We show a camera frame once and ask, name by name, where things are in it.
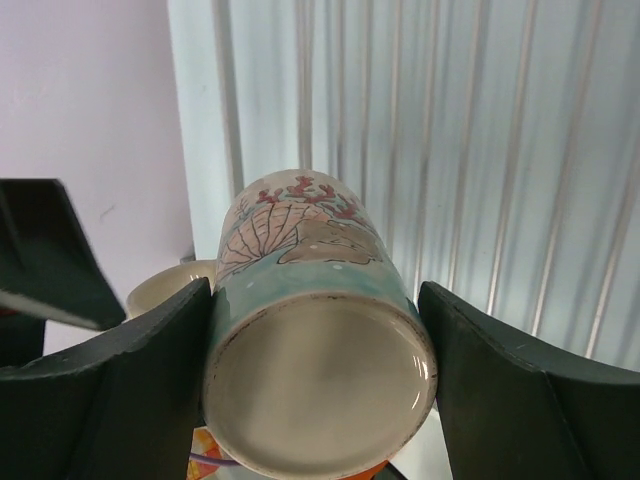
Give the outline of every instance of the ceramic cup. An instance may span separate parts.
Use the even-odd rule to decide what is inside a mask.
[[[215,260],[195,260],[168,268],[145,280],[127,297],[127,313],[134,318],[156,308],[197,278],[207,277],[213,289]]]
[[[389,459],[434,400],[431,341],[356,196],[274,173],[224,221],[203,410],[218,444],[274,478]]]

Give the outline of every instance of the radiator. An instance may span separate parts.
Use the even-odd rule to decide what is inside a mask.
[[[169,1],[198,258],[285,168],[364,201],[436,281],[640,369],[640,2]]]

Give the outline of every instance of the painted seashell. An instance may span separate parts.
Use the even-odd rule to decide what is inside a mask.
[[[258,208],[222,246],[216,278],[242,271],[276,250],[296,245],[300,222],[327,222],[330,218],[321,207],[300,202],[269,203]]]

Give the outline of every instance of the white wall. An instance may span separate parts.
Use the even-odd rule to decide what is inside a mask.
[[[188,253],[164,2],[0,2],[0,176],[62,179],[121,299]],[[46,350],[87,336],[49,325]]]

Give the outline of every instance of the unglazed mug rim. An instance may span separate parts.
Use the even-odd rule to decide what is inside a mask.
[[[400,442],[396,442],[394,445],[391,445],[386,451],[378,453],[375,456],[371,455],[370,460],[368,460],[366,463],[359,464],[357,467],[354,467],[351,470],[335,470],[333,472],[323,471],[317,474],[300,474],[286,470],[266,469],[261,465],[252,462],[247,458],[247,455],[238,452],[235,446],[231,445],[227,441],[224,432],[221,431],[220,428],[218,428],[215,421],[217,410],[215,410],[214,408],[209,408],[209,397],[211,395],[215,395],[216,393],[216,389],[212,385],[213,379],[215,379],[217,368],[222,360],[223,354],[225,353],[229,345],[234,340],[236,340],[243,331],[248,331],[252,325],[257,324],[258,322],[269,322],[271,317],[270,313],[273,311],[278,311],[282,307],[291,306],[294,303],[308,303],[310,304],[310,306],[313,306],[313,302],[318,299],[348,300],[358,305],[366,304],[371,307],[377,306],[381,309],[384,309],[387,315],[395,315],[395,317],[403,324],[403,326],[413,334],[412,340],[419,343],[419,346],[422,348],[423,352],[425,353],[425,358],[427,359],[426,370],[428,372],[428,376],[426,376],[424,379],[426,382],[427,393],[426,397],[421,401],[421,404],[424,403],[425,408],[422,410],[421,416],[419,417],[418,421],[415,422],[414,428],[411,431],[408,431]],[[415,433],[424,424],[433,407],[438,383],[435,350],[433,348],[431,339],[429,338],[428,334],[426,334],[426,331],[423,332],[421,329],[415,328],[414,323],[411,321],[407,313],[403,312],[394,303],[386,301],[384,299],[378,299],[371,296],[338,290],[318,290],[304,292],[301,294],[287,295],[283,296],[279,301],[274,302],[264,308],[256,309],[255,311],[247,315],[243,321],[235,325],[234,328],[232,328],[231,331],[227,335],[225,335],[224,341],[215,349],[212,349],[210,351],[205,363],[205,372],[206,375],[203,384],[202,409],[207,427],[216,439],[216,442],[218,442],[218,444],[220,445],[220,448],[223,449],[227,454],[229,454],[234,460],[238,461],[240,464],[256,473],[273,478],[288,480],[303,478],[307,480],[348,478],[371,469],[376,465],[379,465],[381,462],[391,459],[413,438]]]

